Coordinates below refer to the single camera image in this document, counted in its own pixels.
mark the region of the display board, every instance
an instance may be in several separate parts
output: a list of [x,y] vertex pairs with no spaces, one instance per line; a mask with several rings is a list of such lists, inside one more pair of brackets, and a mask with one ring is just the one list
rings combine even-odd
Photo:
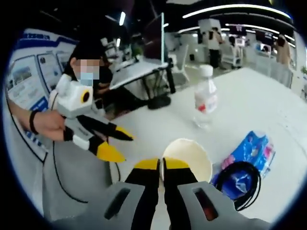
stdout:
[[[26,29],[10,60],[15,64],[6,79],[9,98],[23,109],[47,110],[49,93],[57,85],[76,44],[77,41],[58,34]],[[26,135],[42,148],[48,145],[29,131]]]

